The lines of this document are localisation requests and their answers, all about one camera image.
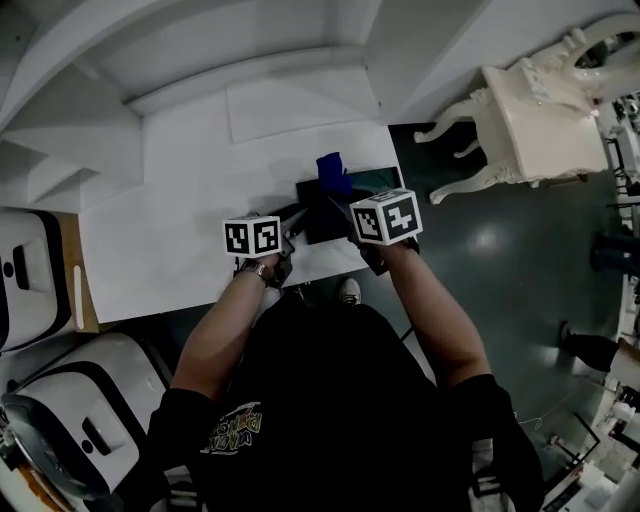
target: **white cube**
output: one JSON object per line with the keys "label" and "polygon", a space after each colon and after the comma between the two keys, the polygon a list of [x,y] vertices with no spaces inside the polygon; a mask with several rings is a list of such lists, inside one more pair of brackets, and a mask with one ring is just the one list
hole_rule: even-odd
{"label": "white cube", "polygon": [[351,205],[361,242],[391,245],[422,232],[416,194],[397,188]]}
{"label": "white cube", "polygon": [[225,252],[259,258],[280,252],[280,217],[235,217],[222,221]]}

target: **printed graphic on shirt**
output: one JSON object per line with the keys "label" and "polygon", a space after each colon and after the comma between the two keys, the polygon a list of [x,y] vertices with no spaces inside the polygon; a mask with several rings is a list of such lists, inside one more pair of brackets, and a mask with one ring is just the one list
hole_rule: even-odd
{"label": "printed graphic on shirt", "polygon": [[256,412],[259,405],[249,402],[220,418],[209,436],[209,446],[200,453],[235,455],[242,447],[251,446],[262,425],[262,413]]}

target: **sneaker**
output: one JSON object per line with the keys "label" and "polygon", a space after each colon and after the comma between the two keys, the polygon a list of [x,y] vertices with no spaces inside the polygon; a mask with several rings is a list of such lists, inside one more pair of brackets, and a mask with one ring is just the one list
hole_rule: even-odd
{"label": "sneaker", "polygon": [[304,302],[304,293],[302,292],[302,287],[303,286],[309,286],[311,283],[302,283],[297,285],[296,287],[294,287],[291,292],[295,293],[296,295],[298,295],[298,297],[300,297],[302,299],[302,301]]}
{"label": "sneaker", "polygon": [[340,287],[338,298],[340,302],[349,306],[357,306],[360,304],[362,302],[362,293],[360,292],[358,281],[351,277],[345,279]]}

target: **dark floor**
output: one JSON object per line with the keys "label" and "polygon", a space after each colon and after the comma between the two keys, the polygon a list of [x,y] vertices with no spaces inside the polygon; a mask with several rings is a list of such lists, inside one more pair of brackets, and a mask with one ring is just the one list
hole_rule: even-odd
{"label": "dark floor", "polygon": [[[532,440],[542,447],[549,433],[557,432],[580,444],[584,431],[571,413],[590,422],[602,391],[587,379],[601,380],[602,375],[559,356],[557,331],[567,319],[577,332],[615,334],[622,277],[594,273],[589,265],[594,234],[620,229],[617,214],[605,209],[615,197],[613,177],[602,173],[589,176],[587,183],[547,183],[538,189],[499,185],[451,195],[432,206],[431,191],[474,174],[484,156],[482,151],[462,160],[452,156],[475,138],[473,124],[460,123],[434,143],[415,144],[413,132],[429,128],[390,128],[406,186],[420,203],[421,254],[476,323],[518,419],[541,416],[560,404],[540,430],[533,422],[525,425]],[[368,269],[351,275],[362,286],[363,301],[404,333],[409,322],[388,276],[377,278]],[[332,299],[343,278],[314,282],[306,298],[310,303]],[[178,343],[186,341],[207,309],[163,315]],[[547,475],[557,469],[552,455],[542,453]]]}

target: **blue object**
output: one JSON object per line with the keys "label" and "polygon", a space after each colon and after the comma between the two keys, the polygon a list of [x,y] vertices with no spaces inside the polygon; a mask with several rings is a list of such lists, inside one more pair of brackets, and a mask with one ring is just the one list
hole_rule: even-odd
{"label": "blue object", "polygon": [[330,153],[316,160],[320,190],[325,194],[351,197],[353,184],[351,176],[343,174],[340,153]]}

